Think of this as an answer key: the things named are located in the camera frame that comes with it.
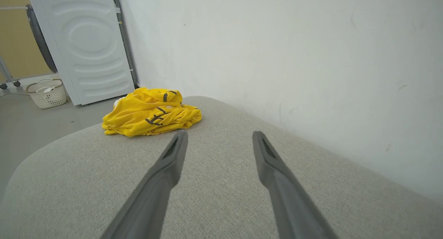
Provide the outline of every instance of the cable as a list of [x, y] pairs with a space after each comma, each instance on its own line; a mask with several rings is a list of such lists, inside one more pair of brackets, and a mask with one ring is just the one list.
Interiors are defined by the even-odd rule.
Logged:
[[[12, 93], [9, 93], [9, 94], [12, 94]], [[0, 96], [0, 98], [2, 98], [3, 96], [7, 96], [9, 94], [4, 94], [4, 95]], [[28, 94], [15, 94], [15, 95], [27, 95], [27, 96], [29, 96]]]

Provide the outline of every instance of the gray couch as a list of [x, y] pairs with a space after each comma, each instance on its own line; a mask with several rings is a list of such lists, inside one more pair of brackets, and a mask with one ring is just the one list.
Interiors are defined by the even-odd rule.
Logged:
[[[429, 199], [223, 102], [184, 103], [203, 119], [188, 130], [162, 238], [278, 238], [257, 177], [254, 130], [267, 135], [340, 238], [443, 238], [443, 208]], [[104, 135], [97, 124], [36, 151], [6, 189], [0, 238], [99, 238], [173, 134]]]

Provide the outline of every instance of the white laundry basket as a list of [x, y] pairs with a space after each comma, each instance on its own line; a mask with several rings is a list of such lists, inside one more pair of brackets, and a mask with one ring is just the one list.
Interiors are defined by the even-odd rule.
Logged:
[[41, 79], [29, 85], [26, 92], [41, 109], [52, 108], [66, 102], [65, 87], [61, 79]]

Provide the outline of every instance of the crumpled yellow clothing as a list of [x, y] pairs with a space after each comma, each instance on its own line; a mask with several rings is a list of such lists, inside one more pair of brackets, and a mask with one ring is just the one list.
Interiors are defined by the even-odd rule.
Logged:
[[201, 121], [201, 112], [182, 104], [176, 90], [138, 88], [120, 99], [111, 113], [103, 117], [106, 135], [158, 135], [179, 128], [190, 128]]

